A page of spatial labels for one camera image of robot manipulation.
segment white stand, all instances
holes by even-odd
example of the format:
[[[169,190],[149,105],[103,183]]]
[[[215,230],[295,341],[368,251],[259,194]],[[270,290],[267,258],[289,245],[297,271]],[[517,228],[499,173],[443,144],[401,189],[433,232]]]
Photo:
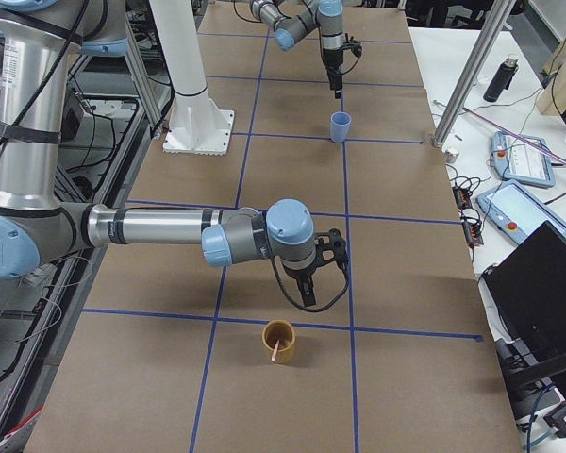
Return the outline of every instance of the white stand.
[[[150,0],[150,4],[176,91],[163,150],[224,155],[235,112],[218,109],[209,98],[191,2]]]

